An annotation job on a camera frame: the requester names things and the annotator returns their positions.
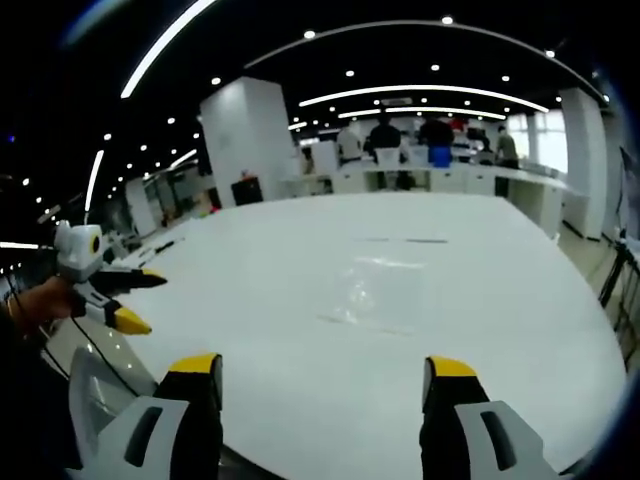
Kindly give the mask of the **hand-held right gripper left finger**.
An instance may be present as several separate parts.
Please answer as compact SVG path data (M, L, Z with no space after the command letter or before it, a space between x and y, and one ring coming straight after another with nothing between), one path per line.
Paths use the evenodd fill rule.
M216 479L223 446L223 357L209 353L173 363L158 385L137 396L100 429L92 417L92 379L115 373L87 352L74 354L68 401L78 462L71 479Z

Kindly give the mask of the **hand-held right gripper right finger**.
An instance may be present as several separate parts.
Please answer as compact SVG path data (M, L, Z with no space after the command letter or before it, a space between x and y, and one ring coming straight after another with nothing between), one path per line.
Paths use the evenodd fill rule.
M508 404L492 401L467 364L425 360L419 434L425 479L559 479L543 441Z

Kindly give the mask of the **person's left hand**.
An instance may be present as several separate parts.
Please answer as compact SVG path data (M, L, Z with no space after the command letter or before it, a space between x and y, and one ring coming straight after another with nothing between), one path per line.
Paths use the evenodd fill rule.
M35 327L86 314L84 300L71 283L59 276L52 276L44 283L25 290L20 304L25 320Z

